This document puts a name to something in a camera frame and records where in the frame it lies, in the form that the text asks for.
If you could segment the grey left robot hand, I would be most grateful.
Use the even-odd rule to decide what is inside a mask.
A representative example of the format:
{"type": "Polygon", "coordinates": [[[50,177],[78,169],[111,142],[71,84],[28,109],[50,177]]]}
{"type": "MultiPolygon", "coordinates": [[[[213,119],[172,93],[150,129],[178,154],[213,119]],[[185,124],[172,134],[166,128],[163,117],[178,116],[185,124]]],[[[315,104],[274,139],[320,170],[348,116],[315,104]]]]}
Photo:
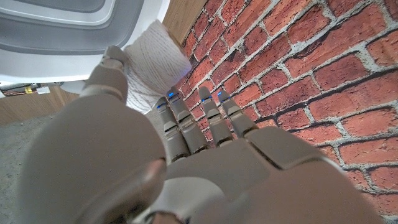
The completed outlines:
{"type": "Polygon", "coordinates": [[[17,188],[18,223],[381,223],[326,155],[258,128],[225,92],[228,131],[206,88],[209,148],[177,93],[159,101],[166,143],[126,106],[127,58],[109,47],[81,95],[33,142],[17,188]]]}

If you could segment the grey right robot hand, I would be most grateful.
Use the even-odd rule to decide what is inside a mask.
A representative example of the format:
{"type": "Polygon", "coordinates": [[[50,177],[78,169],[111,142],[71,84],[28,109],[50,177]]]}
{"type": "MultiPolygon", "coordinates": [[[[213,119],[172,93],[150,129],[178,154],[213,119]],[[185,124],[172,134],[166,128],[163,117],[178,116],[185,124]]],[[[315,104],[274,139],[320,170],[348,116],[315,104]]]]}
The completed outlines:
{"type": "Polygon", "coordinates": [[[5,96],[17,96],[37,93],[50,93],[51,86],[62,86],[64,82],[50,82],[50,83],[6,83],[1,84],[1,93],[5,96]]]}

